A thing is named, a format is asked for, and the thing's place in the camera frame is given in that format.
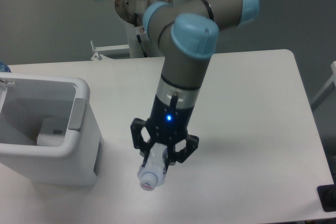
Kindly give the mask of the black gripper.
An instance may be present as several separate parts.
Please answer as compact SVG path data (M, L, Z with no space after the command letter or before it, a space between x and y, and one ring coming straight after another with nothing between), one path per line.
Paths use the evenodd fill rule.
M199 138L189 135L187 131L193 109L171 108L155 97L150 117L146 121L135 118L131 123L134 148L140 150L141 156L148 157L154 143L161 143L167 146L166 167L176 162L183 163L198 148L199 143ZM150 136L147 142L142 135L143 128ZM185 146L177 152L175 146L183 140L186 141Z

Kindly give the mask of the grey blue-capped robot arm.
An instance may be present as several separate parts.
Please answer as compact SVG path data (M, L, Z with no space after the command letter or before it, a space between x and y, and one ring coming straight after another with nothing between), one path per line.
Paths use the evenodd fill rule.
M131 134L144 160L155 144L166 147L166 166L184 162L198 147L187 126L221 30L254 20L259 0L193 0L180 6L140 0L144 13L130 21L140 24L164 56L164 64L147 120L134 119Z

